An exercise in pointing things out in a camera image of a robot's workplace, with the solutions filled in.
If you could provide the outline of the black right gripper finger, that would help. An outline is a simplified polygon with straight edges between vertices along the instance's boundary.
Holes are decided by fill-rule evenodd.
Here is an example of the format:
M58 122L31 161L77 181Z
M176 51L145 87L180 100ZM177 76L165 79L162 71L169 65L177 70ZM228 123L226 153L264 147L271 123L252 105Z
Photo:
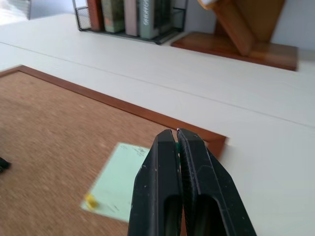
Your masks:
M199 135L177 130L188 236L256 234L231 175Z
M182 187L177 143L172 131L160 132L134 181L129 236L178 236Z

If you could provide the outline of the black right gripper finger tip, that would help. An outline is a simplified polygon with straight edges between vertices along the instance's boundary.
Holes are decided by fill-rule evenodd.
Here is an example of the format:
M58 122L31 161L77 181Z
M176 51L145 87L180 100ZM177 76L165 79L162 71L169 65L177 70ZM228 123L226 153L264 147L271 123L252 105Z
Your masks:
M0 173L10 168L10 163L3 158L0 158Z

